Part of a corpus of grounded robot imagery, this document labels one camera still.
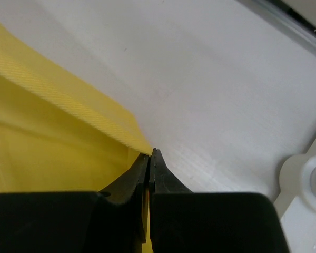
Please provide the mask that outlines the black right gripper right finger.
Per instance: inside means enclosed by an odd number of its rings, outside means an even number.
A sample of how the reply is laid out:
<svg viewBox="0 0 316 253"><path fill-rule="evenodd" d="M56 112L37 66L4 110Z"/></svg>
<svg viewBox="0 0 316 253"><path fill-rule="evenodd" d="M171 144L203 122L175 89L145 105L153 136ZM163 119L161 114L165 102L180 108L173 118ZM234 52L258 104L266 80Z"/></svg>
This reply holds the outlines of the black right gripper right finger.
<svg viewBox="0 0 316 253"><path fill-rule="evenodd" d="M188 189L154 149L150 161L154 252L289 252L273 203L256 192Z"/></svg>

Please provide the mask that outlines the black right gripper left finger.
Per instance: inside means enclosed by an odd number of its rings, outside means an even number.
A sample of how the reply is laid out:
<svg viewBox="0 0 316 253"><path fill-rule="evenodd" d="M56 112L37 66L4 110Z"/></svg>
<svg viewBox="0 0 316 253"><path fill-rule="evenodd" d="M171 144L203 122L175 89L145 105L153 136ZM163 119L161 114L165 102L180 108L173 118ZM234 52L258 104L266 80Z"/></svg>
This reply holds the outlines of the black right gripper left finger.
<svg viewBox="0 0 316 253"><path fill-rule="evenodd" d="M149 157L101 191L0 193L0 252L141 252Z"/></svg>

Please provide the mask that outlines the yellow trousers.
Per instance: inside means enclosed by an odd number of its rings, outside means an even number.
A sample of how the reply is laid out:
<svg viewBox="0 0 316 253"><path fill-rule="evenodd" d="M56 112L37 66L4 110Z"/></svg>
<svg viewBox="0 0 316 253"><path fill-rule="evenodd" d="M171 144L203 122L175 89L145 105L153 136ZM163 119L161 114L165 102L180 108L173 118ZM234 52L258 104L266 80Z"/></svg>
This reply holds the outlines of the yellow trousers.
<svg viewBox="0 0 316 253"><path fill-rule="evenodd" d="M101 191L151 153L128 110L0 23L0 193Z"/></svg>

